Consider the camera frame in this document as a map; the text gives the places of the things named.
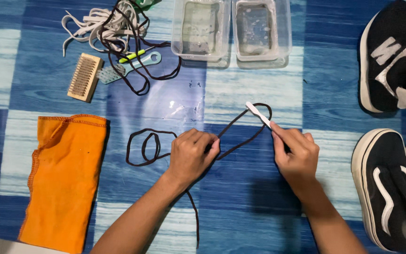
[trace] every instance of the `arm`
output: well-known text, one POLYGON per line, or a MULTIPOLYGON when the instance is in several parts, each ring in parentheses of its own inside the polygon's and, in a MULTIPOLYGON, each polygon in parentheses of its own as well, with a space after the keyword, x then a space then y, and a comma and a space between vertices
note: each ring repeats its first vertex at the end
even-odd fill
POLYGON ((346 221, 336 211, 316 180, 319 147, 310 133, 284 130, 271 122, 275 161, 300 199, 322 254, 366 254, 346 221), (284 143, 291 149, 286 153, 284 143))
POLYGON ((195 129, 172 142, 170 167, 128 208, 93 247, 91 254, 137 254, 144 248, 168 205, 194 182, 220 152, 214 134, 195 129), (204 153, 208 144, 209 152, 204 153))

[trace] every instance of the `brush bristles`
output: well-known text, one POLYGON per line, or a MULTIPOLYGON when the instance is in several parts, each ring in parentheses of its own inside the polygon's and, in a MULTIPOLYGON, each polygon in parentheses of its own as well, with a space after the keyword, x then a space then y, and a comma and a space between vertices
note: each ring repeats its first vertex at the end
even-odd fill
POLYGON ((68 89, 72 94, 84 96, 87 87, 90 85, 93 77, 93 69, 97 62, 91 58, 81 56, 78 60, 78 65, 73 74, 70 88, 68 89))

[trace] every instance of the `hand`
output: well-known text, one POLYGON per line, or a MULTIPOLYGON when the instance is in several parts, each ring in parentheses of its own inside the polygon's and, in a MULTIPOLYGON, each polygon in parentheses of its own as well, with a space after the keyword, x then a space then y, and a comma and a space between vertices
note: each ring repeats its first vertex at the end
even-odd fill
POLYGON ((311 133, 302 134, 297 129, 285 130, 270 122, 272 128, 275 162, 280 172, 299 196, 308 183, 316 181, 316 168, 319 158, 319 146, 314 143, 311 133), (284 143, 291 152, 286 153, 284 143))
POLYGON ((220 152, 220 140, 214 135, 196 129, 185 131, 172 141, 170 167, 166 171, 170 180, 184 191, 211 164, 220 152))

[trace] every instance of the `white shoelace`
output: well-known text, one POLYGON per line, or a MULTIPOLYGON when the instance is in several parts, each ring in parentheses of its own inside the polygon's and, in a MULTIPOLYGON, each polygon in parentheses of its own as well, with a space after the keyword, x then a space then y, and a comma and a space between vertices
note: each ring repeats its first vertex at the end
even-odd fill
MULTIPOLYGON (((139 27, 139 23, 137 23, 137 16, 136 12, 131 5, 129 1, 123 0, 118 3, 117 8, 123 12, 127 17, 129 17, 129 20, 134 26, 134 29, 137 31, 137 28, 139 27)), ((93 40, 97 38, 100 40, 99 33, 101 31, 101 26, 102 24, 107 20, 109 15, 111 14, 111 11, 108 9, 99 9, 99 8, 93 8, 90 10, 90 13, 88 16, 84 16, 82 18, 82 21, 79 21, 76 19, 73 15, 71 15, 68 11, 66 11, 68 15, 65 15, 62 18, 62 26, 64 29, 70 34, 70 37, 64 41, 64 44, 62 45, 62 49, 64 51, 64 56, 65 56, 65 45, 67 44, 68 41, 71 39, 75 39, 79 42, 86 42, 88 41, 90 46, 99 51, 99 52, 104 52, 103 49, 98 49, 95 47, 93 40), (78 25, 80 28, 75 32, 71 33, 70 30, 67 29, 66 24, 69 19, 72 19, 76 25, 78 25)), ((121 51, 121 48, 116 46, 114 43, 109 42, 110 47, 113 48, 114 50, 120 51, 121 53, 125 54, 131 54, 134 52, 128 52, 128 40, 130 35, 133 34, 131 27, 128 25, 127 20, 123 17, 122 14, 119 12, 114 12, 114 16, 112 19, 107 23, 107 25, 104 26, 106 31, 103 32, 102 36, 103 39, 106 39, 108 41, 115 41, 119 40, 122 41, 125 44, 125 49, 121 51)), ((144 27, 140 28, 140 34, 143 35, 145 32, 144 27)))

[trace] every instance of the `wooden brush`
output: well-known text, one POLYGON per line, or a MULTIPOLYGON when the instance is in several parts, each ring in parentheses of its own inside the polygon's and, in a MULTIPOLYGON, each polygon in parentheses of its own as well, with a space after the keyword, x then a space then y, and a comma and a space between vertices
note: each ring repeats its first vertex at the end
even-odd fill
POLYGON ((101 69, 103 60, 99 57, 82 53, 74 71, 67 95, 85 102, 92 98, 97 85, 97 71, 101 69))

